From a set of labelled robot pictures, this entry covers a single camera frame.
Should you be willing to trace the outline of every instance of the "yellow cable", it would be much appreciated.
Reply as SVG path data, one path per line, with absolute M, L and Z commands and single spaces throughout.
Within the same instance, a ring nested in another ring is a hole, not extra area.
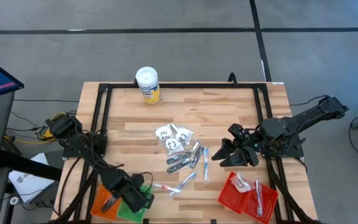
M 55 113 L 50 119 L 53 120 L 53 119 L 55 119 L 56 117 L 61 116 L 61 115 L 66 115 L 66 113 L 64 113 L 64 112 Z M 16 139 L 15 139 L 15 142 L 20 142 L 20 143 L 24 143 L 24 144 L 46 144 L 46 143 L 50 143 L 50 142 L 52 142 L 52 141 L 54 141 L 54 140 L 55 140 L 55 138 L 49 139 L 49 140 L 47 140 L 47 141 L 42 141 L 42 142 L 33 142 L 33 141 L 23 141 L 23 140 L 16 140 Z
M 46 143 L 50 143 L 52 141 L 54 141 L 55 139 L 49 139 L 48 141 L 43 141 L 43 142 L 33 142 L 33 141 L 23 141 L 23 140 L 16 140 L 14 142 L 20 142 L 23 144 L 46 144 Z

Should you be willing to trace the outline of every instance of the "plastic packet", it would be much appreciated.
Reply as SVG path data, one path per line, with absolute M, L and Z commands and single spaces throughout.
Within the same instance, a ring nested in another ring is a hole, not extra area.
M 167 148 L 168 155 L 172 155 L 178 152 L 183 152 L 185 150 L 183 144 L 175 138 L 167 139 L 165 141 L 165 148 Z
M 186 186 L 186 184 L 187 184 L 189 181 L 191 181 L 191 180 L 193 180 L 194 178 L 196 178 L 196 176 L 197 176 L 196 172 L 192 172 L 180 185 L 178 185 L 178 187 L 175 187 L 175 188 L 178 189 L 178 190 L 182 190 L 182 189 Z M 178 193 L 176 193 L 176 192 L 171 192 L 171 193 L 169 193 L 169 196 L 174 196 L 174 195 L 176 195 L 176 194 L 178 194 Z
M 192 169 L 194 169 L 194 167 L 196 167 L 199 159 L 201 158 L 201 156 L 204 153 L 204 146 L 199 146 L 199 148 L 197 149 L 197 151 L 194 153 L 193 158 L 191 159 L 191 163 L 190 163 L 190 167 Z
M 209 150 L 207 147 L 204 148 L 204 182 L 208 183 L 208 153 Z
M 182 142 L 185 145 L 190 145 L 190 141 L 194 135 L 193 131 L 190 131 L 189 129 L 186 129 L 182 126 L 175 126 L 175 124 L 170 123 L 170 126 L 172 129 L 176 131 L 176 139 Z
M 177 194 L 180 194 L 181 193 L 181 190 L 179 189 L 174 189 L 168 185 L 161 185 L 161 184 L 153 184 L 154 187 L 159 187 L 161 189 L 165 189 L 167 191 L 170 191 L 170 192 L 174 192 L 174 193 L 177 193 Z
M 171 156 L 167 159 L 167 164 L 173 164 L 176 163 L 178 161 L 182 161 L 184 159 L 190 158 L 190 152 L 184 152 L 181 154 L 177 154 L 174 156 Z
M 173 138 L 173 132 L 169 124 L 161 126 L 155 130 L 155 135 L 160 142 Z
M 232 178 L 230 178 L 230 181 L 240 193 L 245 193 L 255 189 L 254 185 L 243 178 L 239 173 L 236 173 Z
M 117 199 L 114 198 L 113 196 L 110 197 L 109 199 L 107 199 L 102 206 L 102 209 L 101 209 L 102 212 L 106 213 L 112 207 L 112 205 L 114 205 L 116 203 L 116 201 L 117 201 Z
M 181 162 L 179 162 L 179 163 L 177 163 L 177 164 L 175 164 L 175 165 L 173 165 L 171 167 L 168 167 L 167 173 L 171 174 L 173 172 L 176 172 L 176 171 L 188 166 L 189 163 L 190 163 L 190 158 L 187 158 L 184 161 L 181 161 Z
M 255 187 L 256 187 L 256 196 L 258 198 L 258 207 L 257 207 L 257 213 L 256 216 L 257 217 L 262 217 L 263 216 L 263 198 L 262 198 L 262 184 L 260 183 L 260 180 L 257 179 L 256 183 L 255 183 Z
M 200 142 L 196 141 L 194 143 L 194 146 L 191 148 L 190 153 L 193 154 L 199 148 L 199 146 L 200 146 Z

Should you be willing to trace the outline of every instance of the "robotic arm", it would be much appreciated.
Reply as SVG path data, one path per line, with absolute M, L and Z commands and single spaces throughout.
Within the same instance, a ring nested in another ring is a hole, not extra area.
M 95 153 L 97 147 L 105 147 L 101 136 L 107 138 L 105 132 L 95 135 L 84 133 L 82 124 L 74 117 L 61 115 L 53 120 L 46 120 L 50 132 L 59 144 L 76 151 L 101 177 L 105 188 L 114 199 L 122 197 L 123 201 L 135 213 L 143 207 L 150 208 L 154 199 L 152 194 L 140 192 L 144 178 L 140 174 L 130 176 L 119 166 L 110 166 L 101 156 Z
M 348 109 L 335 97 L 326 96 L 318 105 L 294 117 L 264 119 L 255 129 L 233 124 L 228 129 L 234 136 L 233 141 L 222 139 L 222 148 L 212 160 L 224 159 L 220 166 L 227 167 L 258 165 L 256 152 L 261 152 L 264 157 L 301 158 L 301 145 L 306 139 L 300 139 L 298 134 L 320 121 L 340 119 Z

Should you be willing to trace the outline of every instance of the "black floor stripe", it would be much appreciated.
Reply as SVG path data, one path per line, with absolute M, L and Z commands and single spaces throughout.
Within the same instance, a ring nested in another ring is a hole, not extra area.
M 330 28 L 262 28 L 262 32 L 358 32 L 358 27 Z
M 249 4 L 251 6 L 252 18 L 254 20 L 256 39 L 258 41 L 259 55 L 260 55 L 260 59 L 263 61 L 262 66 L 263 66 L 263 70 L 264 70 L 265 81 L 271 82 L 272 76 L 270 75 L 269 63 L 267 62 L 264 38 L 262 37 L 262 33 L 261 33 L 261 29 L 260 29 L 258 12 L 256 10 L 256 4 L 255 4 L 254 0 L 249 0 Z
M 0 34 L 174 34 L 255 32 L 246 27 L 154 28 L 154 29 L 83 29 L 83 30 L 0 30 Z

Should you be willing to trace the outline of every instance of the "yellow label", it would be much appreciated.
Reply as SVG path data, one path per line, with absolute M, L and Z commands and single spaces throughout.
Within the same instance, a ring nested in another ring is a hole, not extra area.
M 152 88 L 140 88 L 140 92 L 144 96 L 145 103 L 156 103 L 160 100 L 160 85 L 157 84 Z

